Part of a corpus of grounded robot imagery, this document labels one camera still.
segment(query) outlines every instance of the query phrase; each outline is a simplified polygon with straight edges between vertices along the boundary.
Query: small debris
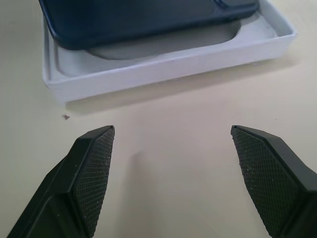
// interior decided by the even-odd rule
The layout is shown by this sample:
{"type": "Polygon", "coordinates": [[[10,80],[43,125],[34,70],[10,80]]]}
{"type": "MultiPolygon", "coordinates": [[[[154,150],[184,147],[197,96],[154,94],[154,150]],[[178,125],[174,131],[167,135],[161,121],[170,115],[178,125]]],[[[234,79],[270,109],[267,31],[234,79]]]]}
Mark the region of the small debris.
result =
{"type": "Polygon", "coordinates": [[[65,119],[65,120],[68,120],[70,117],[66,114],[63,114],[62,117],[65,119]]]}

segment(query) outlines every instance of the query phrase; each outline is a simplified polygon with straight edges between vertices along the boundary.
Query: table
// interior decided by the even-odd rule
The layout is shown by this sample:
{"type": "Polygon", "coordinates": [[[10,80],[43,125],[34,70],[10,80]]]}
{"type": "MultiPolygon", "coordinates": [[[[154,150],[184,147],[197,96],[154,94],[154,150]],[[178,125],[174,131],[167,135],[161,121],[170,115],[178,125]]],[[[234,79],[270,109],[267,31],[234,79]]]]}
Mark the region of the table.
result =
{"type": "Polygon", "coordinates": [[[275,3],[300,32],[280,59],[65,106],[42,81],[38,2],[1,0],[0,236],[78,136],[113,124],[95,238],[268,238],[244,186],[231,126],[282,137],[317,172],[317,1],[275,3]]]}

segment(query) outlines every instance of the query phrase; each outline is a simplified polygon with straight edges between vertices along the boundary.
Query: white box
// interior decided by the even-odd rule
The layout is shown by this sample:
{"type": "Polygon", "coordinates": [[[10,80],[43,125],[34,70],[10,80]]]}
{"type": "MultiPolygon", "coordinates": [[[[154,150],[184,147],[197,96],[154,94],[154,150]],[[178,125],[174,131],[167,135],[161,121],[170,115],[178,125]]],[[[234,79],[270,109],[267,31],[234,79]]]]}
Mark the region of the white box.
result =
{"type": "Polygon", "coordinates": [[[63,103],[281,56],[296,37],[267,0],[252,17],[121,43],[68,51],[55,44],[44,21],[44,82],[63,103]]]}

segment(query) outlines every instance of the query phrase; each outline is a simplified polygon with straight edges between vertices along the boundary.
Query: white cardboard box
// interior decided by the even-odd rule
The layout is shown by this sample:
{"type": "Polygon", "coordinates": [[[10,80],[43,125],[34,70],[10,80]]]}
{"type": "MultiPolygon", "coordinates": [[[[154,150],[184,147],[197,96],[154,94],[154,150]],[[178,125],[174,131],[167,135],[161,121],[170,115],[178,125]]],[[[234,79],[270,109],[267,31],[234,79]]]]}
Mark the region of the white cardboard box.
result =
{"type": "Polygon", "coordinates": [[[44,82],[63,103],[281,56],[296,37],[267,0],[252,17],[87,51],[53,41],[44,21],[44,82]]]}

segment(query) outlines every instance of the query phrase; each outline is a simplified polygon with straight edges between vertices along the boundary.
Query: blue phone case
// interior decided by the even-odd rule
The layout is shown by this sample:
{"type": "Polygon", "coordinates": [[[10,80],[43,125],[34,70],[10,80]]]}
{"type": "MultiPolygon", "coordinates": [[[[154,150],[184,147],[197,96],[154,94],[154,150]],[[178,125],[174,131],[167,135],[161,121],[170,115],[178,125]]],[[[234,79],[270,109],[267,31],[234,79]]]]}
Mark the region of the blue phone case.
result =
{"type": "Polygon", "coordinates": [[[249,17],[259,0],[39,0],[54,40],[69,50],[249,17]]]}

